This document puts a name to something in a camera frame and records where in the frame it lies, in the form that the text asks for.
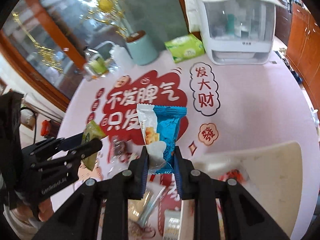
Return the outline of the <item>person left hand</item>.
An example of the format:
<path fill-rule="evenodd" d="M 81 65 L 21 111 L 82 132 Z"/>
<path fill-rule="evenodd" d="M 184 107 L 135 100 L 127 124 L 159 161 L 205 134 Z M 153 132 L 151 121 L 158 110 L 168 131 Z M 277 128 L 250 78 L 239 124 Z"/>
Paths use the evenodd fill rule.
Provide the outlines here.
<path fill-rule="evenodd" d="M 32 239 L 39 228 L 49 220 L 54 214 L 52 201 L 50 198 L 39 204 L 39 221 L 32 222 L 34 218 L 30 207 L 25 204 L 18 204 L 15 209 L 9 209 L 3 205 L 3 217 L 14 236 L 18 239 Z"/>

